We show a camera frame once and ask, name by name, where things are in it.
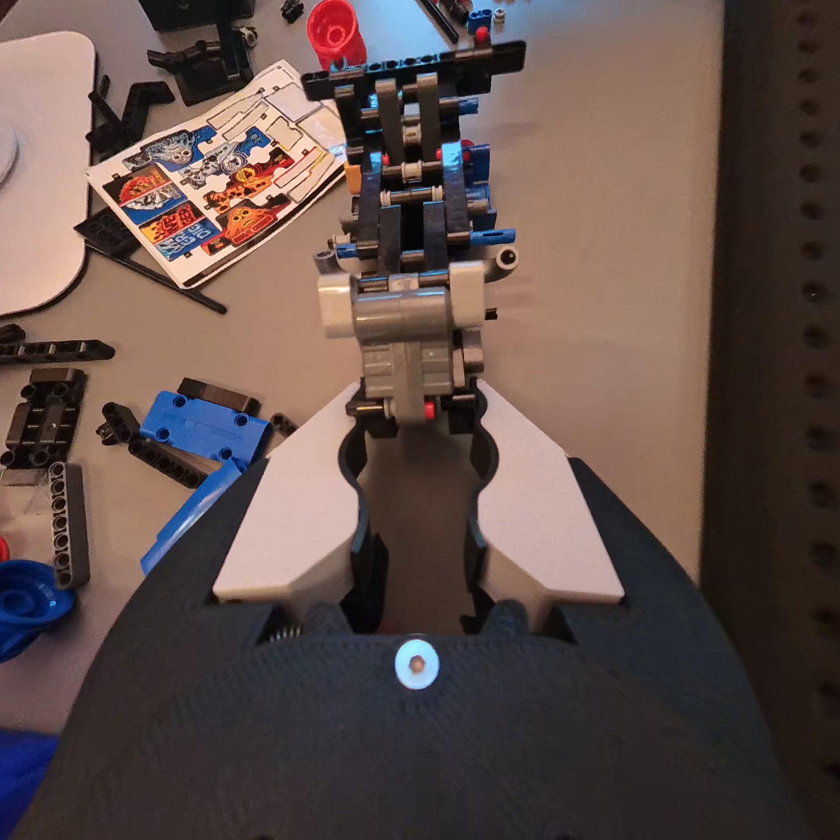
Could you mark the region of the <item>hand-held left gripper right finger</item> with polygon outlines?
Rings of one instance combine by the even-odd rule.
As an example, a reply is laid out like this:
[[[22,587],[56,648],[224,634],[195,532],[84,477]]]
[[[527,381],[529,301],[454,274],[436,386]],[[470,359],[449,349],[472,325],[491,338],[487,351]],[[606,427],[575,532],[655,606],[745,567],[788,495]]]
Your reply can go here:
[[[519,603],[540,631],[561,603],[619,604],[625,589],[565,450],[482,379],[469,461],[465,582],[476,617]]]

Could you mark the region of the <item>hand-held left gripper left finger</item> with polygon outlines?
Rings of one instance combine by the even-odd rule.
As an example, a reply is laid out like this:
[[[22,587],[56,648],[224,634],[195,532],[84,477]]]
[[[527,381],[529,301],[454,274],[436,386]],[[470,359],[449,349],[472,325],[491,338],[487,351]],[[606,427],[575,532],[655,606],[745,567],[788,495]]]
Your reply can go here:
[[[213,585],[219,602],[279,605],[302,622],[310,607],[341,607],[358,634],[383,618],[389,553],[371,526],[359,477],[364,426],[346,406],[348,385],[276,446]]]

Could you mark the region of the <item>black toy vehicle chassis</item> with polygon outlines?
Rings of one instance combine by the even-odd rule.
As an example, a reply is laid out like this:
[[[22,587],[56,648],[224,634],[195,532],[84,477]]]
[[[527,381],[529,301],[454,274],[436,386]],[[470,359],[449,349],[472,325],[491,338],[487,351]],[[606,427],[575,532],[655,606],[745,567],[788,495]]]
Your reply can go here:
[[[357,185],[342,234],[315,256],[318,303],[326,336],[358,344],[360,390],[346,412],[375,437],[441,414],[451,434],[474,424],[481,330],[497,316],[487,287],[519,261],[516,230],[497,226],[490,146],[460,130],[482,95],[457,97],[430,73],[332,99]]]

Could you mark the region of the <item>grey desk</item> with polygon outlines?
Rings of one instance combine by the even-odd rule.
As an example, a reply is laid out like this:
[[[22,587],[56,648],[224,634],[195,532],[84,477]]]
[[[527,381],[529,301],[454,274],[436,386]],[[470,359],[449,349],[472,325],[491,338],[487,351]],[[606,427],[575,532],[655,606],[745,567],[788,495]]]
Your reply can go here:
[[[721,2],[512,2],[492,35],[525,39],[465,136],[491,145],[498,224],[516,272],[489,288],[486,378],[583,458],[699,575]],[[324,338],[312,255],[340,228],[342,186],[231,270],[215,313],[99,255],[33,339],[99,339],[71,459],[86,480],[91,581],[74,619],[2,665],[2,727],[60,730],[92,659],[142,582],[140,558],[187,497],[121,447],[101,407],[138,416],[185,376],[297,424],[356,381],[354,343]]]

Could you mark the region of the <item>blue curved toy panel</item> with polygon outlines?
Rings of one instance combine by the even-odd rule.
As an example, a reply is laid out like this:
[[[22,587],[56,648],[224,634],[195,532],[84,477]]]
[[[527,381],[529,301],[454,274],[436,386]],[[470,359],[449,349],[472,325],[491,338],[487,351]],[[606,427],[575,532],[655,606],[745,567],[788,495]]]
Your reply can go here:
[[[194,489],[172,518],[158,532],[154,543],[140,561],[144,576],[164,558],[178,540],[188,532],[236,480],[246,472],[246,468],[235,460],[223,462],[219,469],[209,474]]]

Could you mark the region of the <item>blue and black toy block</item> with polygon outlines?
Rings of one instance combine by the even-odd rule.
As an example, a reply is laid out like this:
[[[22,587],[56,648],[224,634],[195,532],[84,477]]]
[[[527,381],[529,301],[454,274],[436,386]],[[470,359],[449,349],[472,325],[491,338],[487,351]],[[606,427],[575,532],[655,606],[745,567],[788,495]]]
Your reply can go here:
[[[186,377],[175,392],[160,392],[140,424],[140,435],[159,444],[248,468],[274,433],[259,418],[260,402],[222,386]]]

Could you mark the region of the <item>grey holed toy beam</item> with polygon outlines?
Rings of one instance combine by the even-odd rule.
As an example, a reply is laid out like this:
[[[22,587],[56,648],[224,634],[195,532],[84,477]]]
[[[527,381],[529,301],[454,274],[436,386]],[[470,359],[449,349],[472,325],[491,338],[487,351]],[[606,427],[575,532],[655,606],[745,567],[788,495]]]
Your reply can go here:
[[[90,580],[82,469],[57,461],[49,468],[48,482],[55,582],[62,591],[74,591]]]

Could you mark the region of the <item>cluster of black toy beams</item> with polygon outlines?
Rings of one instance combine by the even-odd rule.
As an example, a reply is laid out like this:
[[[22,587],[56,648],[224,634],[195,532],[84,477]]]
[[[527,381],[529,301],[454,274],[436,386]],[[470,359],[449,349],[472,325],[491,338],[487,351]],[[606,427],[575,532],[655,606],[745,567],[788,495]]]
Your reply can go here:
[[[2,326],[2,368],[31,369],[5,436],[3,469],[47,469],[67,459],[88,385],[88,373],[72,365],[110,361],[114,355],[115,349],[99,339],[29,341],[17,324]],[[207,477],[206,472],[184,457],[189,453],[141,436],[141,421],[127,406],[107,402],[101,414],[103,421],[97,435],[104,445],[126,447],[132,457],[189,490]],[[283,437],[297,430],[283,413],[276,413],[267,421],[274,433]]]

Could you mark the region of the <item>blue toy wheel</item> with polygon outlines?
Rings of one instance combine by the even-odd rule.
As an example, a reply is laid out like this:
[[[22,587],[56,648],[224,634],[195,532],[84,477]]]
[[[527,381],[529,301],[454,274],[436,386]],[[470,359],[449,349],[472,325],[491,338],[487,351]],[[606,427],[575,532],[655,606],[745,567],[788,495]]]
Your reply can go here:
[[[52,566],[32,560],[1,562],[1,663],[23,653],[76,604],[58,587]]]

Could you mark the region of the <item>colourful sticker sheet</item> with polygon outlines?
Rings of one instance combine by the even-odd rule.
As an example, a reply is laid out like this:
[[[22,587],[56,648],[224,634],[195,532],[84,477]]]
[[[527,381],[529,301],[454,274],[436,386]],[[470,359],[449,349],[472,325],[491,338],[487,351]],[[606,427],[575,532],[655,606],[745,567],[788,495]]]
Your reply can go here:
[[[344,178],[333,100],[285,60],[204,115],[91,166],[92,190],[178,287],[193,290],[307,212]]]

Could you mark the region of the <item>blue plastic bin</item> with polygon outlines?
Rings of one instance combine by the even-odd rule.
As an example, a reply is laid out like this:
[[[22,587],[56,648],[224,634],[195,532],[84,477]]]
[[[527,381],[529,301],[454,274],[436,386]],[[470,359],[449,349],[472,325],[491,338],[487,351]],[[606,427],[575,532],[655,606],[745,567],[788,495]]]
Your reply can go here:
[[[1,838],[7,839],[32,801],[53,759],[58,736],[1,730]]]

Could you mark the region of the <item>white stand base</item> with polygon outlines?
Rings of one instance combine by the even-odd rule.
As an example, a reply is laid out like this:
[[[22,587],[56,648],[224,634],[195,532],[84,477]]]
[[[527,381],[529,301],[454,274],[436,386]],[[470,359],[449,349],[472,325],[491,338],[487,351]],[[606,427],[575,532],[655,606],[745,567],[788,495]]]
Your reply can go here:
[[[71,31],[2,43],[3,318],[46,307],[81,273],[96,61]]]

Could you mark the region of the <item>pile of small toy pieces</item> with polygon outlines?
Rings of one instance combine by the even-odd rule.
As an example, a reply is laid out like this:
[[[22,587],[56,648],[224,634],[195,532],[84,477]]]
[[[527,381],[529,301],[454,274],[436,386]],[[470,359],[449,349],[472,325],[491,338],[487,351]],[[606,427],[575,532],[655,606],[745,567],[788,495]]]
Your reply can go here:
[[[447,9],[454,21],[465,27],[470,35],[476,34],[482,28],[502,25],[507,18],[506,6],[482,7],[475,1],[447,2]]]

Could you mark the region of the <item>long black axle rod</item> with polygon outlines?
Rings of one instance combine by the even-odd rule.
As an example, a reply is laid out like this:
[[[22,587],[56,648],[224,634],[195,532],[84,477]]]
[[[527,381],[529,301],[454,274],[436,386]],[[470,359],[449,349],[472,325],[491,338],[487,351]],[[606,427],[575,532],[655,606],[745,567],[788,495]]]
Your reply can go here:
[[[447,42],[452,46],[457,46],[459,44],[459,32],[446,13],[442,11],[439,2],[416,1],[416,3],[423,9]]]

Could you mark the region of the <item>black toy set box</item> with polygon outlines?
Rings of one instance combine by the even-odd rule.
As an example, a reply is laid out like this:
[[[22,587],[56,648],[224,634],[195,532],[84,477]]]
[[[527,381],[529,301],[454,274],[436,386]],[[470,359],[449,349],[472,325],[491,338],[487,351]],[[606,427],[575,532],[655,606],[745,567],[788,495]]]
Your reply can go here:
[[[154,31],[171,33],[254,16],[256,1],[139,1]]]

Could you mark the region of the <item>black toy frame piece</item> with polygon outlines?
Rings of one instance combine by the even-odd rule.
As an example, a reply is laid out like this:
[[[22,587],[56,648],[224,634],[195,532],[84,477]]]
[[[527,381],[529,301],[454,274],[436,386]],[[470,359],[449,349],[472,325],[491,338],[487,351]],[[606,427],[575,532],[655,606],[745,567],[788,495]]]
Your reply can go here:
[[[110,78],[103,76],[98,87],[88,93],[92,106],[91,130],[86,134],[91,163],[107,160],[138,143],[144,136],[152,107],[171,104],[175,95],[164,81],[135,82],[117,115],[107,102]]]
[[[217,24],[217,39],[199,39],[178,51],[147,50],[152,67],[171,74],[187,107],[240,91],[255,78],[250,52],[258,43],[251,26]]]

